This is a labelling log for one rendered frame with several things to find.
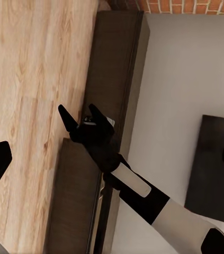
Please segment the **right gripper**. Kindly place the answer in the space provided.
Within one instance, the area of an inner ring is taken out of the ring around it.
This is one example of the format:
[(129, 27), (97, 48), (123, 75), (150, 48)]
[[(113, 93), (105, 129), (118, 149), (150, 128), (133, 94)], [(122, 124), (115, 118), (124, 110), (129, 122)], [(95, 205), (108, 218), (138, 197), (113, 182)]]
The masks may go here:
[(115, 130), (107, 117), (94, 104), (90, 104), (89, 109), (96, 124), (82, 124), (77, 128), (78, 123), (63, 105), (58, 107), (65, 127), (70, 132), (70, 139), (82, 143), (96, 163), (103, 163), (116, 153), (110, 140)]

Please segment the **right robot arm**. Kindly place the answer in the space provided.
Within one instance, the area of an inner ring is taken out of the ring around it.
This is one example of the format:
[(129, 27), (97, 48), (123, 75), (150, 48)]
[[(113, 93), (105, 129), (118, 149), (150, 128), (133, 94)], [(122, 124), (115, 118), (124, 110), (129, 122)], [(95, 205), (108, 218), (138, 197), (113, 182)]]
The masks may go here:
[(178, 252), (178, 254), (224, 254), (224, 233), (171, 199), (152, 183), (134, 173), (122, 154), (114, 151), (115, 121), (94, 105), (92, 116), (78, 123), (63, 105), (58, 110), (73, 142), (82, 143), (103, 172), (104, 181), (120, 191), (122, 198)]

